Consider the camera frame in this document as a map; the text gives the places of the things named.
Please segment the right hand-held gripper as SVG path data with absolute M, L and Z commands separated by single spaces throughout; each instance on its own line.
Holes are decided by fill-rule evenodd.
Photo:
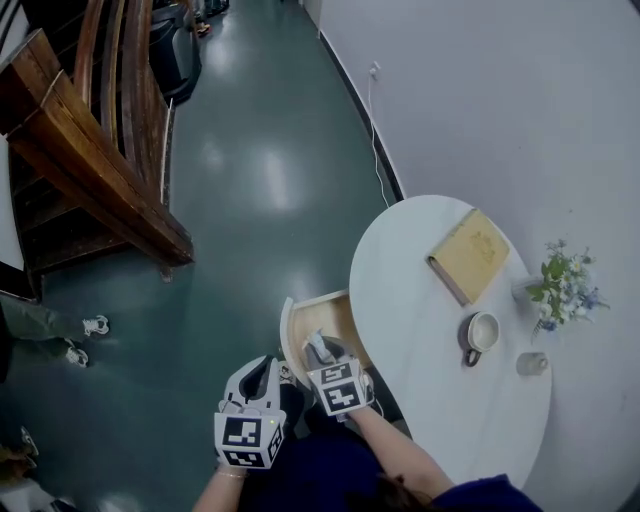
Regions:
M 307 376 L 312 391 L 329 417 L 346 420 L 347 415 L 375 401 L 373 381 L 350 346 L 339 338 L 325 338 L 329 353 L 325 364 L 312 343 L 304 346 Z

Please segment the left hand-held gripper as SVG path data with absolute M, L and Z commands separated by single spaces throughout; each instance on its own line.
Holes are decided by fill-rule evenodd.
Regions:
M 227 380 L 225 399 L 240 405 L 279 405 L 278 361 L 269 355 L 253 359 Z M 268 470 L 284 442 L 283 410 L 232 406 L 214 416 L 218 460 L 234 468 Z

